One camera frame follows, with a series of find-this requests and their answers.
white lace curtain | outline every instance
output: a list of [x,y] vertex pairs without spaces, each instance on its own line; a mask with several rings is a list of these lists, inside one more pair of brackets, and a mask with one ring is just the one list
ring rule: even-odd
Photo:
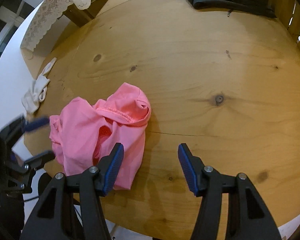
[[91,0],[44,0],[23,37],[21,48],[33,51],[51,25],[73,3],[84,10],[90,6]]

round wooden table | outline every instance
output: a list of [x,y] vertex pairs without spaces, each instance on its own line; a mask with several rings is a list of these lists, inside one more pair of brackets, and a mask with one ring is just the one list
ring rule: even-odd
[[[164,240],[190,238],[201,199],[188,190],[180,143],[220,173],[245,172],[278,226],[300,214],[300,52],[278,20],[197,11],[187,0],[109,0],[42,66],[53,57],[38,115],[60,114],[77,96],[94,104],[123,82],[151,103],[131,190],[102,199],[110,221]],[[216,95],[225,99],[219,106]],[[26,145],[33,154],[51,148],[49,128]],[[54,161],[46,170],[62,168]],[[225,196],[218,239],[226,216]]]

blue gripper pad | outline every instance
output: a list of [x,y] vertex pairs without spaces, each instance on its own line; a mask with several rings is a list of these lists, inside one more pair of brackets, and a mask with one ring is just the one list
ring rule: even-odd
[[24,124],[22,125],[22,132],[31,132],[33,130],[36,130],[44,125],[49,124],[50,119],[49,117],[40,117],[36,118],[33,121],[25,121]]
[[201,159],[193,156],[185,143],[181,143],[178,147],[178,158],[189,190],[195,196],[199,196],[198,178],[202,176],[202,169],[204,168]]
[[121,143],[116,143],[110,155],[102,158],[104,159],[108,157],[110,161],[107,163],[109,166],[108,169],[106,170],[105,177],[104,177],[105,178],[104,186],[102,189],[104,196],[106,196],[109,193],[109,191],[113,189],[115,180],[117,179],[118,172],[122,164],[123,156],[124,156],[123,145]]

pink shirt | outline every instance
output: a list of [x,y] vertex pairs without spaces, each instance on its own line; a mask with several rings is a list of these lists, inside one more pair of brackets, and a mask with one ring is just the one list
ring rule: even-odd
[[91,106],[74,98],[60,115],[50,116],[50,139],[56,160],[67,176],[79,174],[109,155],[114,144],[124,146],[124,158],[114,184],[130,189],[145,148],[150,103],[140,88],[123,83],[105,101]]

